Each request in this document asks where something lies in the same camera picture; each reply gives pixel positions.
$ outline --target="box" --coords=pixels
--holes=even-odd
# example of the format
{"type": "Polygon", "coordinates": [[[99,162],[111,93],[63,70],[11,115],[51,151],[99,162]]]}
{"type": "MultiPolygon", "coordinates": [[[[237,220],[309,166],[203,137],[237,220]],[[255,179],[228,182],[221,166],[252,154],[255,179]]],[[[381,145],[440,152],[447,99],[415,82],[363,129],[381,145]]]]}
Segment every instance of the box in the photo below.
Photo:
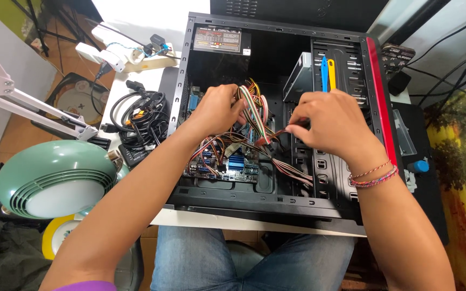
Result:
{"type": "MultiPolygon", "coordinates": [[[[283,101],[284,86],[296,62],[304,52],[311,55],[312,87],[320,91],[317,60],[326,55],[337,64],[338,89],[354,98],[361,97],[359,106],[368,126],[385,145],[392,162],[402,169],[397,160],[397,133],[390,126],[392,111],[382,83],[379,50],[378,42],[366,33],[190,12],[168,134],[184,122],[190,86],[206,89],[221,83],[241,84],[247,78],[259,84],[270,111],[276,115],[275,130],[282,129],[296,106],[295,102],[283,101]],[[226,45],[234,48],[224,49],[222,38],[203,38],[205,30],[240,34],[226,40],[226,45]],[[210,47],[196,45],[196,33],[198,41],[209,41],[210,47]]],[[[278,158],[314,176],[313,188],[306,189],[291,181],[261,156],[258,183],[182,177],[167,204],[205,213],[255,214],[258,220],[302,216],[320,221],[350,220],[362,225],[357,190],[348,183],[347,164],[339,157],[308,148],[292,135],[282,135],[282,144],[287,152],[278,158]]]]}

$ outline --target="open pc tower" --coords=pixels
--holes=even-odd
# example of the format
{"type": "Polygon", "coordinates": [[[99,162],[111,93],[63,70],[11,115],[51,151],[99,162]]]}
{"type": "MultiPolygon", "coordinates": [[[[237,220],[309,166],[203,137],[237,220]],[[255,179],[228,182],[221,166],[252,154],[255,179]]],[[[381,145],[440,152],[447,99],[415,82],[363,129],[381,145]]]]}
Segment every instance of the open pc tower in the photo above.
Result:
{"type": "MultiPolygon", "coordinates": [[[[379,63],[379,43],[365,33],[386,3],[217,0],[211,2],[214,15],[190,12],[169,134],[185,121],[195,94],[191,86],[205,91],[219,84],[240,85],[248,78],[253,78],[266,96],[275,115],[275,130],[282,129],[299,101],[299,94],[284,94],[303,91],[289,85],[299,75],[301,82],[308,84],[304,85],[306,91],[321,91],[318,63],[326,56],[336,63],[337,88],[359,97],[368,126],[402,173],[397,133],[390,125],[389,94],[383,85],[384,70],[379,63]]],[[[286,149],[281,158],[314,176],[313,189],[287,179],[260,156],[257,183],[182,177],[167,204],[176,209],[299,226],[317,227],[320,223],[323,229],[342,224],[352,233],[364,234],[357,190],[348,183],[346,163],[308,148],[289,134],[282,135],[281,142],[286,149]]]]}

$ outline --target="blue cable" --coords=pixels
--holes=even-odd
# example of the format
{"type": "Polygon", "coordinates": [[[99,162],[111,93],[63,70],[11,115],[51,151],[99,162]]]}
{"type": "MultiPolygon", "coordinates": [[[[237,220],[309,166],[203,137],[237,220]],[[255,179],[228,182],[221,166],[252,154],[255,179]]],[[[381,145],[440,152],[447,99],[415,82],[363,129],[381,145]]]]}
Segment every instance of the blue cable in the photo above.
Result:
{"type": "Polygon", "coordinates": [[[158,55],[158,54],[160,54],[160,53],[162,53],[162,52],[164,52],[164,51],[170,51],[168,48],[163,48],[163,49],[161,49],[159,52],[156,52],[156,53],[154,53],[154,54],[152,54],[152,55],[149,55],[149,54],[147,54],[147,53],[146,53],[144,50],[142,50],[142,49],[126,47],[126,46],[124,46],[124,45],[121,44],[121,43],[109,43],[109,44],[107,44],[107,47],[109,47],[111,44],[118,44],[118,45],[122,46],[122,47],[125,48],[125,49],[140,51],[140,52],[142,52],[146,57],[152,57],[152,56],[156,56],[156,55],[158,55]]]}

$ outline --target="motherboard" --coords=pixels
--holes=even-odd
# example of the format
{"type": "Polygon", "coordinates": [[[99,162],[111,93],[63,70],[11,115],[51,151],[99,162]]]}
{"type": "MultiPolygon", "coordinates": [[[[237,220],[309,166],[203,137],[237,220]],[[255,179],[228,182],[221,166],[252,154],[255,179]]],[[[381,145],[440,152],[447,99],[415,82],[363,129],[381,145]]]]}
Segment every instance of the motherboard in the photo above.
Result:
{"type": "MultiPolygon", "coordinates": [[[[200,91],[199,87],[191,87],[186,119],[197,108],[203,96],[204,93],[200,91]]],[[[229,182],[258,183],[259,153],[240,145],[235,147],[235,144],[226,144],[225,146],[227,148],[222,149],[214,141],[213,145],[209,145],[204,149],[202,157],[199,155],[189,162],[183,176],[229,182]],[[228,149],[230,149],[222,159],[222,163],[219,162],[220,158],[217,157],[213,148],[215,148],[218,155],[222,155],[222,150],[228,152],[228,149]],[[211,173],[208,167],[215,170],[219,175],[211,173]]]]}

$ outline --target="lamp shade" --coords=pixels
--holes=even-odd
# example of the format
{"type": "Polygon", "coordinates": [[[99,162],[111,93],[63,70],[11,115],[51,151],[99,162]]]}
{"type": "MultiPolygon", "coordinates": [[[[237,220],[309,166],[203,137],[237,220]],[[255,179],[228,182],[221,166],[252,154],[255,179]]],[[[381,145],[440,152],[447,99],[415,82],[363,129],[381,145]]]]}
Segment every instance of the lamp shade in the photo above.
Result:
{"type": "Polygon", "coordinates": [[[0,202],[9,211],[49,219],[94,206],[117,180],[107,151],[78,140],[35,145],[14,155],[0,171],[0,202]]]}

